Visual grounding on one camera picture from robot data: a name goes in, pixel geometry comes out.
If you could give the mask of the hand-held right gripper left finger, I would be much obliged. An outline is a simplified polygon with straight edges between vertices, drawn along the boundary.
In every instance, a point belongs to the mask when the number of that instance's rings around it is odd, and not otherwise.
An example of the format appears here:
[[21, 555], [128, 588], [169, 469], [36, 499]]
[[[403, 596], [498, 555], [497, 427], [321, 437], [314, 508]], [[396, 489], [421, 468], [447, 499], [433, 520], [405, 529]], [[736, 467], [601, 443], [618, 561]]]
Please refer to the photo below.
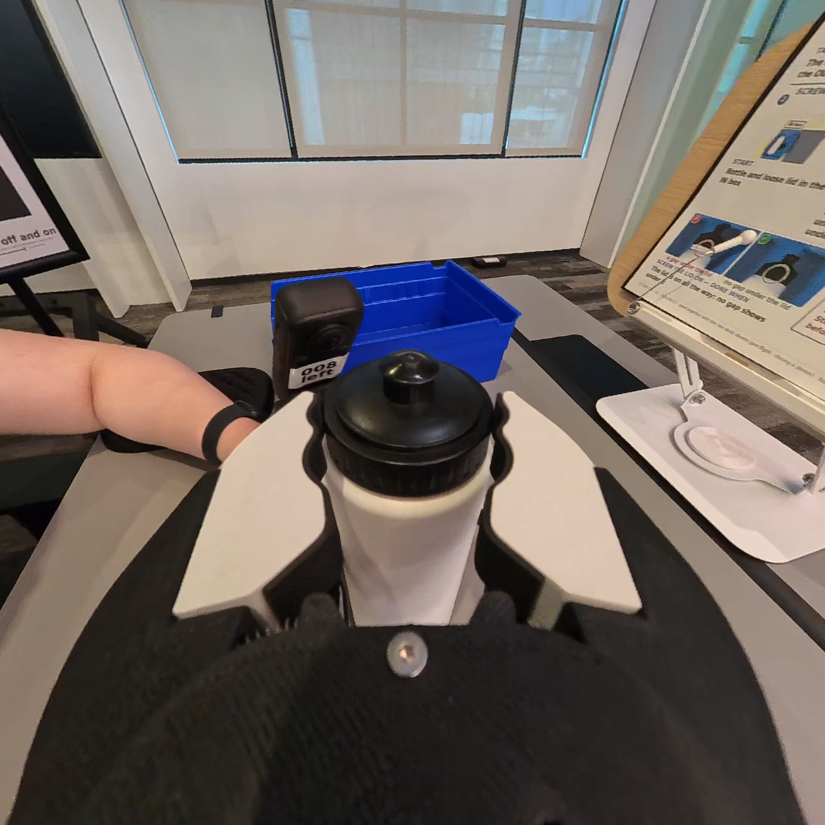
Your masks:
[[307, 596], [342, 600], [342, 546], [322, 481], [323, 396], [295, 396], [218, 474], [172, 612], [246, 608], [266, 633], [297, 621]]

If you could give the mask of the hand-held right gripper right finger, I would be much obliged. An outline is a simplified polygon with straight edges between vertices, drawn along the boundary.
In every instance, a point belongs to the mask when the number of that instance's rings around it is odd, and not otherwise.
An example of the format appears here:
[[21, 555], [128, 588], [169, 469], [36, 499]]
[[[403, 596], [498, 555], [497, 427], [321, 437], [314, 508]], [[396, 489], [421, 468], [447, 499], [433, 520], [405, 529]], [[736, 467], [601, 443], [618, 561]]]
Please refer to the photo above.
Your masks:
[[475, 570], [507, 594], [516, 620], [551, 629], [584, 605], [634, 615], [643, 603], [596, 467], [560, 426], [516, 393], [500, 393], [492, 486], [480, 513]]

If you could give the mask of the blue plastic bin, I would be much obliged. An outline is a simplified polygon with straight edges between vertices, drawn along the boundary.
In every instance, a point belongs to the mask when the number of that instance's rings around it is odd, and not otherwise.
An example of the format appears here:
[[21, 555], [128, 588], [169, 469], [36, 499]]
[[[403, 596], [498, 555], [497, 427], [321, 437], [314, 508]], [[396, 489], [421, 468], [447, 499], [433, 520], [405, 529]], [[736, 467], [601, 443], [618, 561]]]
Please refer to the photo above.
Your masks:
[[494, 380], [521, 312], [453, 261], [341, 272], [358, 290], [364, 318], [343, 374], [401, 350]]

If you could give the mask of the black bottle lid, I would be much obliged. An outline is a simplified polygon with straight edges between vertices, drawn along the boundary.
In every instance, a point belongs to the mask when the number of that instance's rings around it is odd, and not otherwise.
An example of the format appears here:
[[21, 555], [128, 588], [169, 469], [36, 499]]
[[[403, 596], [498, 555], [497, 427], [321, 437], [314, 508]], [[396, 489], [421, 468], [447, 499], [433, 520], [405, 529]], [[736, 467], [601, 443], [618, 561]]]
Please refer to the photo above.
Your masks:
[[357, 366], [322, 393], [327, 453], [342, 476], [391, 498], [471, 480], [488, 454], [493, 403], [472, 376], [406, 350]]

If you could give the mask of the white plastic bottle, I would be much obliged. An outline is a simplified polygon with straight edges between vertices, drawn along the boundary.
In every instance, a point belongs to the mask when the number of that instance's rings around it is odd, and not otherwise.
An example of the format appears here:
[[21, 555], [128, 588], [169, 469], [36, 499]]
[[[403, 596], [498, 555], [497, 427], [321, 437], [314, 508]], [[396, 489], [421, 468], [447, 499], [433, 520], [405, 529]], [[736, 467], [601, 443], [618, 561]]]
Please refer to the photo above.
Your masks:
[[324, 486], [343, 553], [356, 626], [467, 624], [483, 594], [472, 555], [492, 485], [492, 448], [450, 492], [391, 498], [357, 486], [327, 462]]

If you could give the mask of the person's left forearm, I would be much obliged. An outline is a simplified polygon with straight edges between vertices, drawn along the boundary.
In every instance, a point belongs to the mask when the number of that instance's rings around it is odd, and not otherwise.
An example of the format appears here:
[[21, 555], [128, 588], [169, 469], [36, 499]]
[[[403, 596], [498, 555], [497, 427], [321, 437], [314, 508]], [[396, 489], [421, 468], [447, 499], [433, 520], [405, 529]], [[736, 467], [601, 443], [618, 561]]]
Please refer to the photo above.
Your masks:
[[229, 400], [163, 354], [2, 330], [3, 435], [109, 430], [200, 457], [203, 433]]

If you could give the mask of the person's left hand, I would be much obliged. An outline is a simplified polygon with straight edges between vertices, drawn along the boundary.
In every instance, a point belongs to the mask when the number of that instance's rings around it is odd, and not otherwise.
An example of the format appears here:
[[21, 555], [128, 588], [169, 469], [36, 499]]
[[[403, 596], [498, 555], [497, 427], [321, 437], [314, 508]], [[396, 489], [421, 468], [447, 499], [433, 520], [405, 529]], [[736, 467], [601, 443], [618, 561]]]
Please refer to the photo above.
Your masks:
[[241, 444], [251, 433], [260, 426], [259, 422], [251, 418], [238, 418], [228, 424], [222, 431], [215, 454], [219, 463], [223, 463], [229, 455]]

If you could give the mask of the black mesh wrist rest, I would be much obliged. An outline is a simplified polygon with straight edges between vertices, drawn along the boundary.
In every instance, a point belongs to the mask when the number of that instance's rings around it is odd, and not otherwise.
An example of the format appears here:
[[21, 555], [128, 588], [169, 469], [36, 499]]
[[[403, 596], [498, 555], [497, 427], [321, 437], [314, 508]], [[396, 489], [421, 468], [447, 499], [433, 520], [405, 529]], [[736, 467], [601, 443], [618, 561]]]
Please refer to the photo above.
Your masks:
[[[232, 367], [204, 370], [199, 376], [217, 388], [231, 403], [247, 409], [249, 417], [258, 423], [265, 421], [275, 407], [275, 392], [271, 377], [264, 371], [251, 367]], [[163, 449], [123, 437], [113, 431], [100, 432], [102, 444], [109, 450], [134, 455]]]

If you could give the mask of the black wrist band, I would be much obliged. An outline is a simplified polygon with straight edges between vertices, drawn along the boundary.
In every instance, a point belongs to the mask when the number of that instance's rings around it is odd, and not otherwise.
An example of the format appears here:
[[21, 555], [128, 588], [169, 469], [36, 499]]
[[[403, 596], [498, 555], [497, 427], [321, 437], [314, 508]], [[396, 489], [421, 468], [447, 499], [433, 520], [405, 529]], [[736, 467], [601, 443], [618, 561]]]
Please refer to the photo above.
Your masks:
[[240, 419], [259, 423], [257, 409], [249, 403], [236, 401], [220, 409], [208, 421], [201, 437], [201, 454], [207, 464], [213, 467], [222, 464], [218, 454], [220, 439], [228, 426]]

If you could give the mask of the black rectangular table pad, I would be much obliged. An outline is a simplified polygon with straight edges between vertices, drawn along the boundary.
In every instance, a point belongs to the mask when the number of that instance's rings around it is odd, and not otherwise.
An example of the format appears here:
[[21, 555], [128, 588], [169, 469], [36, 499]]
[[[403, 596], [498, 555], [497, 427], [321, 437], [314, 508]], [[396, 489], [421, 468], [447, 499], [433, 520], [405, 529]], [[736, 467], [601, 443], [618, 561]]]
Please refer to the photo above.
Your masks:
[[580, 335], [526, 341], [525, 351], [583, 409], [648, 386]]

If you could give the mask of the black framed sign stand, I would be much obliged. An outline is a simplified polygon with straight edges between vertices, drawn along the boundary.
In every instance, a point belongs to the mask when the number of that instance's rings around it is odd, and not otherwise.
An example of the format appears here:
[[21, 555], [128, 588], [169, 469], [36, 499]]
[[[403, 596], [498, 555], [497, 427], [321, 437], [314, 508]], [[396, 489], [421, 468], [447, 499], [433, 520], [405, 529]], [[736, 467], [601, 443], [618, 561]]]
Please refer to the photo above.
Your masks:
[[27, 279], [90, 257], [58, 203], [36, 161], [26, 149], [6, 112], [1, 111], [1, 284], [13, 299], [2, 298], [2, 318], [30, 316], [48, 336], [64, 337], [52, 314], [72, 321], [73, 337], [97, 342], [104, 333], [147, 348], [149, 340], [97, 310], [90, 294], [67, 299], [48, 294], [43, 300]]

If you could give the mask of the instruction board on white stand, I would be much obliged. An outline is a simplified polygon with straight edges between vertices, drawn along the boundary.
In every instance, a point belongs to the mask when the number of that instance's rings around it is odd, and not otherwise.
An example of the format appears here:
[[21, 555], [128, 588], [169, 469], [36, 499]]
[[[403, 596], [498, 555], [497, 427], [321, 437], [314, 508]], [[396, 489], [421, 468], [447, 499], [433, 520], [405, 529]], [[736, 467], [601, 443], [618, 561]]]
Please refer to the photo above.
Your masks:
[[787, 37], [737, 82], [616, 259], [608, 281], [612, 306], [671, 347], [678, 381], [605, 397], [596, 404], [599, 416], [738, 550], [768, 563], [823, 551], [823, 455], [812, 463], [727, 407], [703, 385], [699, 368], [715, 370], [777, 407], [820, 443], [824, 379], [820, 399], [666, 315], [626, 284], [821, 24], [822, 16]]

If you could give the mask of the printed instruction sheet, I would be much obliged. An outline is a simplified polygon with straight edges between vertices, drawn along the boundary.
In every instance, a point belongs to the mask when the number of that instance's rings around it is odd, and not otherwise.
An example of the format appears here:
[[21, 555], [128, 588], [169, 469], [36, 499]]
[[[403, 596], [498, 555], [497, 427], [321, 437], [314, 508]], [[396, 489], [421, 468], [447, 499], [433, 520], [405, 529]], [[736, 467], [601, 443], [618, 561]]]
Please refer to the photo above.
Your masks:
[[820, 399], [823, 129], [821, 24], [626, 284]]

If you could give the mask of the large dark wall screen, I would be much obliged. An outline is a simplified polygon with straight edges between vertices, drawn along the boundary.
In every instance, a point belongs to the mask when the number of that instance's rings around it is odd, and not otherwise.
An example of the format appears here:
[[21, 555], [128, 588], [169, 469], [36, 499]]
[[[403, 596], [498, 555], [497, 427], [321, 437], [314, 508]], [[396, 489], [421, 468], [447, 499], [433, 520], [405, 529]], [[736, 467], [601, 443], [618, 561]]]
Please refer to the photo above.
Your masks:
[[35, 159], [99, 159], [33, 2], [1, 2], [1, 102]]

